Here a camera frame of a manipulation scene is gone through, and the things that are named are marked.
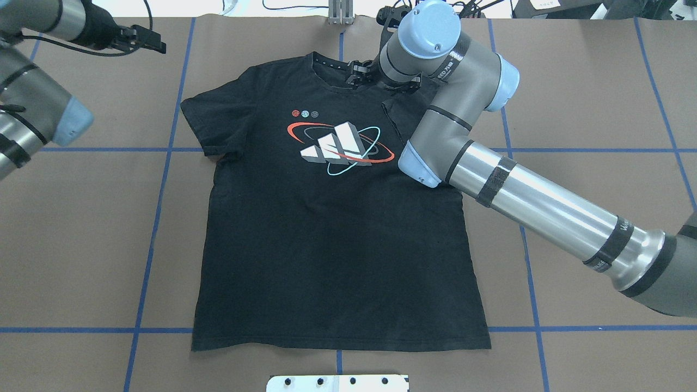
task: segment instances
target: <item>white paper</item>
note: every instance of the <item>white paper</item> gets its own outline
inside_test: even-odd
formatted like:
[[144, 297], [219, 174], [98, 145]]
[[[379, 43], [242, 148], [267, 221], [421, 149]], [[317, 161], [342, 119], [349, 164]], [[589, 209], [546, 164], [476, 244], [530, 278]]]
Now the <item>white paper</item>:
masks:
[[546, 10], [561, 6], [561, 4], [559, 4], [559, 0], [530, 0], [530, 3], [536, 10]]

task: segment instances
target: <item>blue joint cap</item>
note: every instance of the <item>blue joint cap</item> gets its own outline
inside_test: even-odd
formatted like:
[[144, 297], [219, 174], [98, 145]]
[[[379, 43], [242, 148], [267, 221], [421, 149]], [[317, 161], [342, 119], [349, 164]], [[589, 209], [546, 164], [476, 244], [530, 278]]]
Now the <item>blue joint cap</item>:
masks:
[[506, 61], [499, 53], [496, 54], [501, 59], [501, 77], [498, 79], [498, 88], [493, 100], [487, 108], [488, 112], [500, 110], [506, 102], [513, 96], [518, 89], [518, 83], [521, 80], [521, 73], [511, 63]]
[[435, 188], [441, 183], [441, 179], [426, 165], [409, 141], [399, 157], [399, 169], [429, 188]]
[[460, 38], [460, 18], [441, 0], [426, 0], [399, 23], [397, 36], [407, 53], [419, 59], [436, 59], [450, 53]]
[[56, 133], [53, 135], [53, 142], [59, 146], [65, 147], [74, 142], [75, 139], [82, 134], [94, 122], [94, 116], [76, 97], [70, 98], [66, 110], [63, 111], [63, 116]]

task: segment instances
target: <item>t-shirt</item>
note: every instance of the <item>t-shirt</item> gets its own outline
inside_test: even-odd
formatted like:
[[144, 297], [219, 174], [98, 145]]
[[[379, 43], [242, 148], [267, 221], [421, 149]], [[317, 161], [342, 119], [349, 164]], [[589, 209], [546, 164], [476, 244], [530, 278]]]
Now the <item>t-shirt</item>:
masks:
[[204, 153], [223, 155], [194, 351], [491, 347], [461, 193], [397, 167], [435, 87], [353, 89], [346, 65], [273, 61], [182, 102]]

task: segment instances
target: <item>shirt logo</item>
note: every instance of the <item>shirt logo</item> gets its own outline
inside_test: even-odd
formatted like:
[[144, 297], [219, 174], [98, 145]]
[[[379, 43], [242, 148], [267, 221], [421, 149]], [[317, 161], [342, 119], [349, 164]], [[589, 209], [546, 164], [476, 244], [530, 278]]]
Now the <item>shirt logo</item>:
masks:
[[[338, 126], [292, 123], [288, 126], [288, 134], [300, 143], [312, 143], [300, 150], [300, 157], [310, 163], [326, 163], [327, 174], [330, 176], [346, 173], [356, 166], [371, 166], [395, 159], [395, 153], [379, 142], [381, 130], [376, 126], [357, 130], [349, 122]], [[303, 135], [306, 142], [298, 135]], [[332, 165], [348, 167], [337, 169]]]

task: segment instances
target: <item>cable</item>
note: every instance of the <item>cable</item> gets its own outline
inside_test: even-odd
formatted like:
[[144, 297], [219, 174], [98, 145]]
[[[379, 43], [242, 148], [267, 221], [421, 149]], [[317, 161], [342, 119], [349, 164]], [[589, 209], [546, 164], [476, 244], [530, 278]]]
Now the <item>cable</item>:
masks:
[[329, 8], [329, 6], [289, 6], [289, 7], [280, 7], [280, 8], [269, 8], [266, 6], [266, 0], [261, 0], [261, 5], [266, 8], [267, 10], [289, 10], [291, 8]]
[[153, 32], [153, 13], [152, 13], [152, 11], [150, 10], [150, 4], [148, 4], [148, 0], [143, 0], [143, 2], [145, 3], [145, 8], [148, 9], [148, 22], [150, 23], [150, 27], [149, 27], [150, 31], [148, 32], [148, 35], [147, 35], [143, 40], [141, 40], [141, 42], [138, 43], [138, 45], [135, 45], [135, 46], [133, 47], [132, 50], [128, 50], [127, 52], [121, 52], [121, 53], [101, 53], [101, 52], [95, 52], [95, 51], [93, 51], [93, 50], [85, 50], [85, 49], [82, 49], [82, 48], [79, 48], [79, 47], [75, 47], [75, 46], [72, 46], [72, 45], [67, 45], [67, 44], [65, 44], [65, 43], [62, 43], [62, 42], [59, 42], [59, 41], [56, 41], [56, 40], [52, 40], [52, 39], [50, 39], [50, 38], [42, 37], [42, 36], [24, 36], [24, 35], [22, 35], [22, 38], [25, 39], [25, 40], [39, 40], [39, 41], [44, 41], [44, 42], [52, 43], [53, 45], [58, 45], [58, 46], [60, 46], [60, 47], [64, 47], [64, 48], [66, 48], [66, 49], [74, 50], [74, 51], [76, 51], [76, 52], [85, 53], [85, 54], [91, 54], [92, 56], [99, 56], [99, 57], [122, 57], [122, 56], [127, 56], [127, 55], [129, 55], [129, 54], [132, 54], [132, 53], [135, 52], [136, 50], [140, 49], [141, 47], [143, 47], [143, 45], [145, 45], [145, 42], [148, 40], [148, 38], [150, 38], [150, 34]]

